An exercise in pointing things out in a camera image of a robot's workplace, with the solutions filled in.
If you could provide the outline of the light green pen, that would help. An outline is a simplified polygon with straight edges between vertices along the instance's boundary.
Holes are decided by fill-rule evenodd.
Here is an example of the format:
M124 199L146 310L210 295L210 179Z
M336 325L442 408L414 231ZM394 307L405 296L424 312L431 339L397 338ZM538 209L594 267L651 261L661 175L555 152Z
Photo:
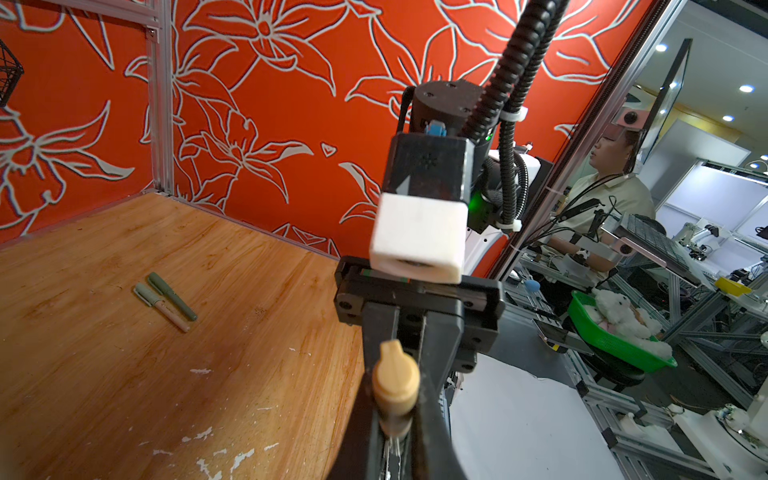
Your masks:
M410 414L384 416L379 420L384 437L380 479L405 479L409 453Z

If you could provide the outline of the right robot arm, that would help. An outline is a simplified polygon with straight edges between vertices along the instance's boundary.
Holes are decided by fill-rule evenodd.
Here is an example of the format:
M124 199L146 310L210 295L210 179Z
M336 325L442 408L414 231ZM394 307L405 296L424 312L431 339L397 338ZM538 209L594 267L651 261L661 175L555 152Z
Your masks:
M363 325L373 306L392 308L392 336L436 386L468 373L498 335L499 283L479 272L495 244L521 227L538 163L526 151L492 150L461 131L482 95L464 80L403 90L366 257L337 264L341 321Z

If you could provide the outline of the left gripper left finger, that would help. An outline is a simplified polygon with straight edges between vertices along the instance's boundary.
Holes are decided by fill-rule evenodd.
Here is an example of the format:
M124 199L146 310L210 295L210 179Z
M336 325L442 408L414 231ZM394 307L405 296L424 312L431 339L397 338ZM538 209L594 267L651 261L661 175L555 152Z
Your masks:
M370 373L364 373L336 459L327 479L379 479L384 435L379 424Z

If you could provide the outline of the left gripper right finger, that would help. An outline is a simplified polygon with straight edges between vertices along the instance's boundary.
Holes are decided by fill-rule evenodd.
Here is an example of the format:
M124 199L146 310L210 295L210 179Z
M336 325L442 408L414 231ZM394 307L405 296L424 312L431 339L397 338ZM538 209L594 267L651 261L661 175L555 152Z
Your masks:
M420 376L410 438L411 479L466 479L442 415L438 393L425 373Z

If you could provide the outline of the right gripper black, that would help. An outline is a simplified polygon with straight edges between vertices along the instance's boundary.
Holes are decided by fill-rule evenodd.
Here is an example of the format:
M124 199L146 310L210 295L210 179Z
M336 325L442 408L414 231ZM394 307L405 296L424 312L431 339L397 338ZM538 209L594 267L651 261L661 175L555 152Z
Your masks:
M464 276L457 285L394 277L364 258L339 260L334 297L339 321L363 329L364 364L371 371L379 344L398 340L439 389L454 373L469 374L490 351L505 311L496 280Z

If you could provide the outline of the beige pen cap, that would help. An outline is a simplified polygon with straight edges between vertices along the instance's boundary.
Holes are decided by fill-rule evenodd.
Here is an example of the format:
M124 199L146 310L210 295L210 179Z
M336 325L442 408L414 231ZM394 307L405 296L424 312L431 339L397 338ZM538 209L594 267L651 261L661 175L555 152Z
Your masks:
M420 370L399 340L380 344L380 358L373 369L372 385L377 406L388 416L404 416L415 406Z

